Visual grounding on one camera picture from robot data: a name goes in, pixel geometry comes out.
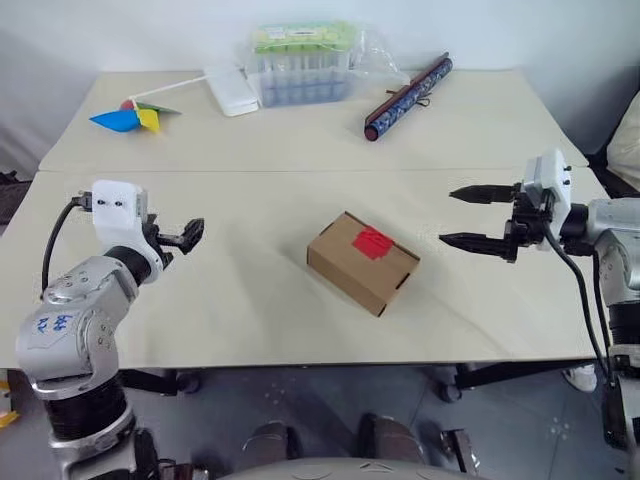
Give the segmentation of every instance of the cardboard box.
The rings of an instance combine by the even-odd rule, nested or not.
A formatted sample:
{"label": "cardboard box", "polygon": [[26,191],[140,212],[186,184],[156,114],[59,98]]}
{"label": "cardboard box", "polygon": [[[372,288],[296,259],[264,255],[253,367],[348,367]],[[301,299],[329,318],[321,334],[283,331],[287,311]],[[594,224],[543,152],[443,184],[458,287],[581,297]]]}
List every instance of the cardboard box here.
{"label": "cardboard box", "polygon": [[376,316],[420,257],[344,212],[307,247],[307,264]]}

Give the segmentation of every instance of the clear plastic container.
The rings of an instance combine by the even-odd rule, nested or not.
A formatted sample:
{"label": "clear plastic container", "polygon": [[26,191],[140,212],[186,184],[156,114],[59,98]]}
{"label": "clear plastic container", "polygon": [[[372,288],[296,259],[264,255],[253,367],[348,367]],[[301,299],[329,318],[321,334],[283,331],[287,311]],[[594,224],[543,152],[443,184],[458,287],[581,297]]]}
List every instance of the clear plastic container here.
{"label": "clear plastic container", "polygon": [[262,106],[344,99],[355,34],[347,22],[268,25],[255,31],[247,77]]}

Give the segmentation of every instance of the table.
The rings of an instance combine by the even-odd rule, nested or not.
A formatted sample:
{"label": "table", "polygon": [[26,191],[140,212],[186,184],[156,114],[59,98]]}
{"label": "table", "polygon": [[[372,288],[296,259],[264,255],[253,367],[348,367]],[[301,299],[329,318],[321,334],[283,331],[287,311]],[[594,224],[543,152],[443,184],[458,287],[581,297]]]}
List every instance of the table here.
{"label": "table", "polygon": [[119,134],[88,120],[128,96],[200,72],[104,73],[40,169],[118,171],[390,171],[509,168],[559,147],[587,161],[518,71],[453,71],[428,108],[414,107],[377,142],[364,118],[388,97],[384,87],[344,102],[222,115],[204,82],[148,97],[183,112],[164,115],[162,132]]}
{"label": "table", "polygon": [[[511,265],[438,240],[457,231],[501,236],[510,205],[466,204],[447,194],[474,183],[511,184],[522,173],[39,172],[0,239],[0,366],[17,367],[14,339],[38,302],[53,220],[96,178],[148,189],[149,211],[167,233],[192,217],[206,219],[201,244],[143,286],[121,323],[122,368],[592,357],[575,280],[552,252],[523,249]],[[572,173],[574,201],[604,195],[588,169]],[[381,318],[305,264],[307,244],[344,210],[422,258]],[[90,215],[72,213],[52,277],[98,252]],[[588,260],[578,262],[589,271]]]}

